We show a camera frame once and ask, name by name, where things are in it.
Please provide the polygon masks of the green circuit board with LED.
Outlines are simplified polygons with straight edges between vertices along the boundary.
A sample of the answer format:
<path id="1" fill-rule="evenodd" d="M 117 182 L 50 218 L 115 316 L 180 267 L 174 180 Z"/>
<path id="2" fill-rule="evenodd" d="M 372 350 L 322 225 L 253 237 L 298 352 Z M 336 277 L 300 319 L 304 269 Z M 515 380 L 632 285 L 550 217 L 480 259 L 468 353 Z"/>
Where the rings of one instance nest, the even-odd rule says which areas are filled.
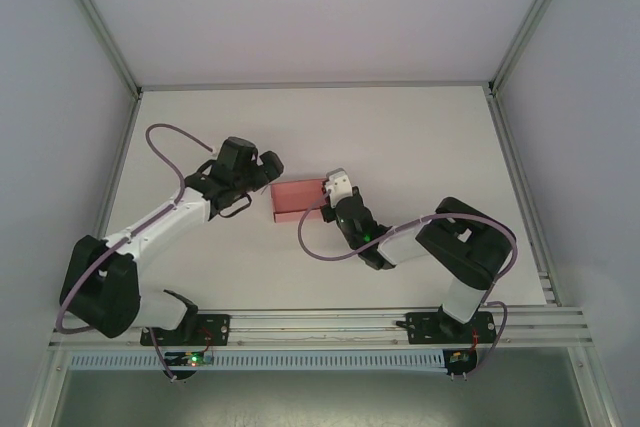
<path id="1" fill-rule="evenodd" d="M 213 360 L 213 352 L 186 352 L 181 360 L 180 365 L 184 367 L 196 368 L 200 366 L 211 365 Z"/>

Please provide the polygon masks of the aluminium mounting rail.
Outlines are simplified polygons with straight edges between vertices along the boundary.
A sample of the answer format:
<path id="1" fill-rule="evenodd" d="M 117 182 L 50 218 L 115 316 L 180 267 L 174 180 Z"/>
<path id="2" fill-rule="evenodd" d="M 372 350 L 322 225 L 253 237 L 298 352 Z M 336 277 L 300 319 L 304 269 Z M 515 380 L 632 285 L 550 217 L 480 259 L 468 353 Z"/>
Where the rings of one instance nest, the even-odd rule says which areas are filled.
<path id="1" fill-rule="evenodd" d="M 407 312 L 433 309 L 236 310 L 211 311 L 231 317 L 228 343 L 213 348 L 240 349 L 410 349 L 468 347 L 592 346 L 592 335 L 577 307 L 485 307 L 494 317 L 491 344 L 411 345 L 395 325 Z"/>

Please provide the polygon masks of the aluminium frame crossbar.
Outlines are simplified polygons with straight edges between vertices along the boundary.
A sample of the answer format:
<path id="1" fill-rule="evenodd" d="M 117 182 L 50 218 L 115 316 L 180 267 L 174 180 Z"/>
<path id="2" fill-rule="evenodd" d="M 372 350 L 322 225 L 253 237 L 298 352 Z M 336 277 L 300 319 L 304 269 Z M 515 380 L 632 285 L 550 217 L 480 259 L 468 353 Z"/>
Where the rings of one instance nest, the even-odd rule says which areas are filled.
<path id="1" fill-rule="evenodd" d="M 145 85 L 139 88 L 146 92 L 182 92 L 182 91 L 226 91 L 226 90 L 282 90 L 282 89 L 339 89 L 374 87 L 491 87 L 490 81 L 325 81 L 325 82 L 253 82 L 253 83 L 192 83 Z"/>

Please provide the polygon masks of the aluminium frame post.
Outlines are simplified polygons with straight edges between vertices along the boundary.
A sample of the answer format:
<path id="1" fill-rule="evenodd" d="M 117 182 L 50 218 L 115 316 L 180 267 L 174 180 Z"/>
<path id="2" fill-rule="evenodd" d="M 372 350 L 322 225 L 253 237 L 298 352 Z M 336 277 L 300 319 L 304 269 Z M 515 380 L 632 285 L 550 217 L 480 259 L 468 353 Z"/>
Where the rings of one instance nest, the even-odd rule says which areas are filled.
<path id="1" fill-rule="evenodd" d="M 138 100 L 140 97 L 141 87 L 136 81 L 121 49 L 117 45 L 109 27 L 107 26 L 104 16 L 101 14 L 96 1 L 74 0 L 74 2 L 77 4 L 82 16 L 89 25 L 94 37 L 101 46 L 119 79 L 129 92 L 129 95 L 133 99 Z"/>
<path id="2" fill-rule="evenodd" d="M 553 0 L 532 0 L 489 82 L 489 89 L 494 97 L 506 86 L 552 1 Z"/>

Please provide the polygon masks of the pink paper box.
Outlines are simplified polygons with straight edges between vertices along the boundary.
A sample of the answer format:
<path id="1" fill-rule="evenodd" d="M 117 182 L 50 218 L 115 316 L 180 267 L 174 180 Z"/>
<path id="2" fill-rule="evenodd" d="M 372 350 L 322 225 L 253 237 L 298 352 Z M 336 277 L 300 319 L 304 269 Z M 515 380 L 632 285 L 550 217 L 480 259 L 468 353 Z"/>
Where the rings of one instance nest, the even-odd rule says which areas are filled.
<path id="1" fill-rule="evenodd" d="M 324 194 L 324 182 L 324 179 L 306 179 L 271 184 L 274 222 L 299 222 L 307 209 Z"/>

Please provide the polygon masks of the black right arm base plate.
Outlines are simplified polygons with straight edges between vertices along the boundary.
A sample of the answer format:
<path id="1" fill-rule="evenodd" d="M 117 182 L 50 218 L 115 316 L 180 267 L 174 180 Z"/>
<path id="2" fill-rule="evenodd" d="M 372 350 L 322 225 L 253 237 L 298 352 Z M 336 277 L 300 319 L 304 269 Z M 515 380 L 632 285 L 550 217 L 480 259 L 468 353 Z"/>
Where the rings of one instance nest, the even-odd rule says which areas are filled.
<path id="1" fill-rule="evenodd" d="M 444 312 L 407 312 L 395 325 L 407 334 L 411 345 L 491 344 L 497 338 L 494 317 L 478 311 L 467 323 L 460 323 Z"/>

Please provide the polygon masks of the aluminium table side rail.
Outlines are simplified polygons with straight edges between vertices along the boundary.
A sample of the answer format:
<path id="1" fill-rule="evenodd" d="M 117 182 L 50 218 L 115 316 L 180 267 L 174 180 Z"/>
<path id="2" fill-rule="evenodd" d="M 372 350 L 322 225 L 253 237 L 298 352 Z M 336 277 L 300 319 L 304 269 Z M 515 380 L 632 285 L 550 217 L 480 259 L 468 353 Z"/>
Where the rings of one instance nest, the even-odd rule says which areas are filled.
<path id="1" fill-rule="evenodd" d="M 115 197 L 124 168 L 124 163 L 135 128 L 136 119 L 139 113 L 142 94 L 133 99 L 129 105 L 129 114 L 123 127 L 122 135 L 116 145 L 114 162 L 108 175 L 104 195 L 101 200 L 100 209 L 91 235 L 96 238 L 103 238 L 108 229 L 111 212 L 115 202 Z"/>
<path id="2" fill-rule="evenodd" d="M 548 303 L 556 307 L 561 307 L 563 305 L 562 286 L 559 283 L 555 272 L 555 264 L 542 229 L 542 224 L 524 171 L 524 166 L 521 161 L 507 115 L 499 102 L 498 95 L 491 89 L 491 87 L 491 84 L 484 87 L 485 98 L 496 130 L 498 142 L 507 165 L 507 170 L 511 178 L 511 183 L 515 191 L 528 243 L 532 250 L 540 277 L 549 282 L 549 289 L 552 297 Z"/>

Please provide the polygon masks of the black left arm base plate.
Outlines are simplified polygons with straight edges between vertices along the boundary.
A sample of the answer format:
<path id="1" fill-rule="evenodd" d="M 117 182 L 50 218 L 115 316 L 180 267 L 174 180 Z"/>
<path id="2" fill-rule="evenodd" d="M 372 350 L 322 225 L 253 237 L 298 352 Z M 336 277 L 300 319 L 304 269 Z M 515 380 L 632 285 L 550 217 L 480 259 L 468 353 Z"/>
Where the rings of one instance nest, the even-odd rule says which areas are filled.
<path id="1" fill-rule="evenodd" d="M 143 331 L 140 345 L 152 347 L 151 333 L 160 347 L 226 346 L 231 317 L 227 314 L 195 314 L 187 316 L 174 330 L 152 328 Z"/>

